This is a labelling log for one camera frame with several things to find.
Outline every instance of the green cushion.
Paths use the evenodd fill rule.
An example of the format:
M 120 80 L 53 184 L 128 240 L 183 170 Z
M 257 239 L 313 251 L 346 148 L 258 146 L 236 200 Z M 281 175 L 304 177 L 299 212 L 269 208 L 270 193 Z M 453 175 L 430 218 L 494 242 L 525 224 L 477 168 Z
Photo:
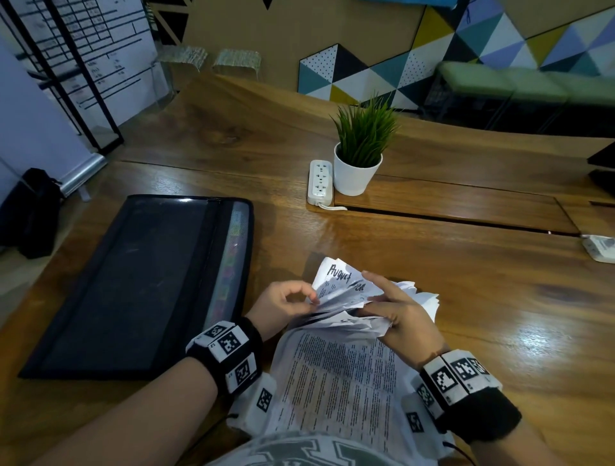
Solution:
M 510 97 L 513 100 L 564 103 L 568 92 L 549 79 L 544 73 L 529 68 L 506 68 L 499 70 L 515 86 Z
M 443 61 L 438 71 L 455 93 L 508 98 L 515 90 L 497 71 L 485 65 Z
M 545 74 L 568 91 L 569 103 L 615 106 L 615 79 L 613 78 L 582 76 L 558 71 L 548 71 Z

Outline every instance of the table surface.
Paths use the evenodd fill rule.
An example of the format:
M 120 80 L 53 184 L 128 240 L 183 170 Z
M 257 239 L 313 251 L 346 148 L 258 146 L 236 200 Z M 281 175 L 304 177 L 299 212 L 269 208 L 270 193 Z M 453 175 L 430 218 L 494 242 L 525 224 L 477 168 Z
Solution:
M 592 261 L 574 236 L 612 228 L 615 201 L 587 179 L 583 158 L 610 141 L 403 118 L 367 197 L 346 200 L 359 210 L 325 212 L 306 204 L 307 173 L 311 159 L 331 159 L 335 109 L 203 75 L 131 130 L 91 183 L 90 205 L 0 330 L 0 463 L 28 463 L 142 386 L 16 377 L 129 194 L 250 199 L 245 309 L 271 281 L 311 281 L 324 256 L 440 293 L 436 322 L 448 342 L 502 381 L 557 454 L 573 465 L 613 463 L 615 267 Z M 400 195 L 387 202 L 391 183 L 412 186 L 407 202 Z M 534 231 L 551 226 L 556 233 Z M 227 408 L 216 404 L 202 428 Z M 240 442 L 221 427 L 193 462 Z

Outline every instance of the black bag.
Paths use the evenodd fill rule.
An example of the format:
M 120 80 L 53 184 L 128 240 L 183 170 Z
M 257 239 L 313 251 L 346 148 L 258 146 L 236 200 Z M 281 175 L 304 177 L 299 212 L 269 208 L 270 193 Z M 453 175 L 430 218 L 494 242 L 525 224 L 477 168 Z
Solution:
M 22 178 L 0 205 L 0 246 L 17 247 L 28 259 L 48 256 L 64 196 L 45 170 L 30 168 Z

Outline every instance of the power cord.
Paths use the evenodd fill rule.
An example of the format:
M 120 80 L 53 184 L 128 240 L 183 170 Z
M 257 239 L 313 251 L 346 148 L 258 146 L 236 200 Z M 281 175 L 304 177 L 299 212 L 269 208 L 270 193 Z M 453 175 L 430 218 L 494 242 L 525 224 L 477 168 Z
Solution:
M 450 442 L 442 442 L 442 444 L 448 448 L 452 448 L 454 450 L 457 450 L 459 453 L 461 453 L 463 456 L 466 457 L 466 459 L 472 463 L 474 466 L 476 466 L 476 463 L 474 461 L 472 461 L 472 458 L 470 458 L 467 453 L 465 451 L 463 451 L 461 448 L 459 448 L 457 445 L 453 445 Z
M 328 205 L 322 205 L 322 202 L 319 202 L 316 205 L 324 210 L 348 210 L 346 207 L 342 207 L 341 205 L 338 205 L 337 207 L 329 207 Z
M 216 422 L 214 422 L 213 426 L 211 426 L 210 428 L 208 428 L 205 433 L 203 435 L 201 435 L 181 456 L 180 458 L 177 460 L 177 462 L 179 463 L 180 461 L 182 461 L 183 459 L 186 459 L 186 457 L 188 457 L 188 455 L 190 455 L 190 453 L 192 453 L 194 451 L 195 448 L 197 448 L 197 446 L 199 445 L 199 443 L 201 443 L 205 437 L 207 437 L 209 434 L 211 434 L 216 427 L 218 427 L 220 424 L 222 424 L 224 421 L 226 421 L 227 419 L 237 419 L 239 417 L 238 414 L 229 414 L 228 416 L 224 416 L 222 419 L 218 419 Z

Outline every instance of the electrical outlet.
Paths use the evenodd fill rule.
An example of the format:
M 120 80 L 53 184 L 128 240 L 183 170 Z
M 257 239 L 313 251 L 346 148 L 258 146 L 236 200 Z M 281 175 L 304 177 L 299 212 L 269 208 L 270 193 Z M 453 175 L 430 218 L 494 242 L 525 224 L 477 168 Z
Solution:
M 309 164 L 307 201 L 312 205 L 333 202 L 333 166 L 327 160 L 312 160 Z

